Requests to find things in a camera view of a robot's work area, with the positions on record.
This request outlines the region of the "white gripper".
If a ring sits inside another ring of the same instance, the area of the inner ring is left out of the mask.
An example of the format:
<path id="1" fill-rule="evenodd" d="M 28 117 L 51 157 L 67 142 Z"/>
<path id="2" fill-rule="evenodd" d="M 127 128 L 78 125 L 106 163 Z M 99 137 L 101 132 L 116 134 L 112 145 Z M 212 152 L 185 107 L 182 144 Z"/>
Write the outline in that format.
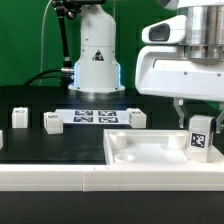
<path id="1" fill-rule="evenodd" d="M 184 99 L 224 102 L 224 59 L 193 61 L 181 46 L 146 46 L 137 58 L 135 86 L 139 93 L 173 97 L 179 126 L 185 126 Z M 216 133 L 224 130 L 224 111 Z"/>

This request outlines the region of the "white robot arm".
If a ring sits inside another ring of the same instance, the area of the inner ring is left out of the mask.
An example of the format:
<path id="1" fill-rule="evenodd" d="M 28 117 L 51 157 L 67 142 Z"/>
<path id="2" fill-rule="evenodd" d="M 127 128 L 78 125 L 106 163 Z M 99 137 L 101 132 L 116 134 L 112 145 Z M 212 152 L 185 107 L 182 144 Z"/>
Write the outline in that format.
<path id="1" fill-rule="evenodd" d="M 178 115 L 185 99 L 216 101 L 224 127 L 224 0 L 156 0 L 177 15 L 142 30 L 135 86 L 139 93 L 172 97 Z M 115 60 L 115 24 L 99 5 L 85 4 L 81 52 L 71 88 L 87 96 L 121 87 Z"/>

